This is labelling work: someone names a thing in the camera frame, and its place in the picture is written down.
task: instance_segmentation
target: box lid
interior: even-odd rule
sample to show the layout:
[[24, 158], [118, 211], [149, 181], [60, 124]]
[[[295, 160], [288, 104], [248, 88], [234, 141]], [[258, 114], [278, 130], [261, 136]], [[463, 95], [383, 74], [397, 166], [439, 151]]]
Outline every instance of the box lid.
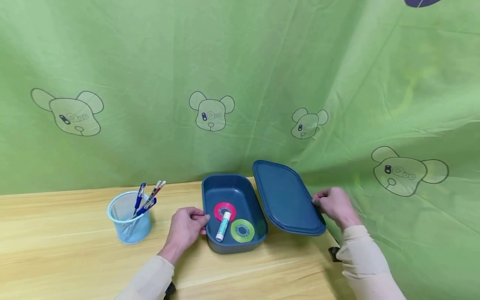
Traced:
[[265, 213], [273, 224], [302, 235], [325, 232], [325, 220], [294, 170], [265, 160], [255, 161], [252, 169]]

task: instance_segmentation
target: blue pen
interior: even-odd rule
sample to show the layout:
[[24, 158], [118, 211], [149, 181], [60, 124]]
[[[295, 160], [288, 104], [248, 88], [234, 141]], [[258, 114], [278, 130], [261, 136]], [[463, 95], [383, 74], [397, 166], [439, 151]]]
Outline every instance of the blue pen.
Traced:
[[137, 214], [137, 210], [140, 207], [140, 203], [142, 203], [142, 199], [144, 197], [144, 189], [146, 185], [147, 185], [146, 182], [140, 185], [140, 189], [138, 190], [138, 195], [137, 195], [137, 202], [135, 202], [135, 210], [133, 211], [133, 216]]
[[[135, 214], [135, 217], [141, 216], [144, 213], [146, 213], [152, 206], [154, 206], [156, 203], [156, 198], [153, 198], [152, 200], [148, 201], [145, 203], [145, 205], [140, 208], [137, 213]], [[127, 235], [130, 236], [132, 234], [132, 231], [135, 229], [135, 226], [137, 226], [138, 220], [134, 221], [133, 224], [128, 225], [128, 230], [127, 230]]]
[[149, 210], [150, 208], [152, 208], [152, 206], [155, 205], [155, 203], [156, 203], [156, 198], [154, 197], [151, 201], [145, 203], [145, 205], [138, 210], [138, 212], [136, 213], [136, 216], [140, 216], [146, 213], [147, 210]]

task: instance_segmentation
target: light blue pen holder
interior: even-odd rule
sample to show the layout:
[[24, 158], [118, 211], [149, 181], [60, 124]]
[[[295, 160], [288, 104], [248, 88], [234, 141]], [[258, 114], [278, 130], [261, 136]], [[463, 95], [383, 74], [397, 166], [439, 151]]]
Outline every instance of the light blue pen holder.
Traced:
[[[131, 219], [135, 210], [137, 195], [138, 191], [120, 194], [110, 202], [107, 208], [107, 215], [115, 225], [117, 237], [122, 243], [127, 245], [143, 241], [152, 229], [149, 210], [143, 215]], [[148, 199], [146, 194], [143, 197], [142, 205]]]

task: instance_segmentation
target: hand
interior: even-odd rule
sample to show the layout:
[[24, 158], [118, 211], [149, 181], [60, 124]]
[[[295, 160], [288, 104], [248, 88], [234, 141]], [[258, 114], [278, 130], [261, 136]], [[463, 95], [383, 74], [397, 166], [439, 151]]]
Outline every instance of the hand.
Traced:
[[196, 240], [199, 234], [206, 234], [205, 225], [210, 219], [201, 209], [184, 207], [172, 216], [170, 231], [165, 246], [158, 253], [171, 264], [175, 264], [180, 256]]
[[313, 195], [312, 202], [320, 207], [322, 213], [334, 220], [342, 231], [350, 226], [362, 224], [350, 199], [341, 188], [319, 191]]

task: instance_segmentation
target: tape roll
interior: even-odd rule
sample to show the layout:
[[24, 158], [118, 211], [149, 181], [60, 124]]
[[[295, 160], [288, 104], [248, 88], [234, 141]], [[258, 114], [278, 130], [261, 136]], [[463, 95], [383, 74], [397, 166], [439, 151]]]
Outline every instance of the tape roll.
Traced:
[[225, 211], [228, 211], [229, 213], [231, 213], [230, 222], [235, 219], [235, 216], [237, 215], [237, 210], [232, 204], [228, 202], [220, 202], [217, 205], [215, 205], [215, 207], [213, 208], [213, 214], [215, 218], [220, 222], [223, 219], [223, 213]]
[[238, 219], [230, 226], [230, 234], [237, 242], [248, 243], [255, 236], [255, 228], [249, 221]]

